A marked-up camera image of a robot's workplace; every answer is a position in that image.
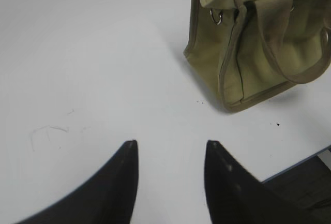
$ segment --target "canvas tote bag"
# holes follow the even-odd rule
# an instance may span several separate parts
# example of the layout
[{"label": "canvas tote bag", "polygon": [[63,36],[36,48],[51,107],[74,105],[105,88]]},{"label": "canvas tote bag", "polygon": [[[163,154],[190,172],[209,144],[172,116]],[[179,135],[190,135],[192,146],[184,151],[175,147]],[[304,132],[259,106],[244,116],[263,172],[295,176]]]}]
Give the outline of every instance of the canvas tote bag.
[{"label": "canvas tote bag", "polygon": [[331,0],[192,0],[188,62],[236,112],[329,66]]}]

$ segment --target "bag strap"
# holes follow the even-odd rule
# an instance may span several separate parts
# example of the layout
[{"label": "bag strap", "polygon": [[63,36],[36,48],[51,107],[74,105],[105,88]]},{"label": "bag strap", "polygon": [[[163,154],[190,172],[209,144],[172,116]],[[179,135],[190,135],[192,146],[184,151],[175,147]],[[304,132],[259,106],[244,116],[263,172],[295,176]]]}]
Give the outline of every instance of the bag strap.
[{"label": "bag strap", "polygon": [[329,34],[331,35],[329,13],[331,11],[326,11],[326,16],[324,16],[326,25],[321,31],[322,57],[315,65],[304,72],[291,75],[285,73],[279,61],[281,47],[293,8],[293,0],[258,0],[255,1],[255,6],[263,51],[271,67],[288,81],[296,84],[308,83],[321,76],[331,62],[331,37],[329,38]]}]

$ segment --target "white floor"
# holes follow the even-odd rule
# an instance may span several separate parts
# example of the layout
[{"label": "white floor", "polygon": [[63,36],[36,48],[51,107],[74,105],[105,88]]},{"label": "white floor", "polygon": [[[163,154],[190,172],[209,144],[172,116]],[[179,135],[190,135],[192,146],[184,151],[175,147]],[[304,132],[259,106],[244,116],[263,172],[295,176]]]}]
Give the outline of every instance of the white floor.
[{"label": "white floor", "polygon": [[206,141],[259,180],[331,145],[331,70],[226,114],[185,61],[190,0],[0,0],[0,223],[139,142],[135,223],[210,223]]}]

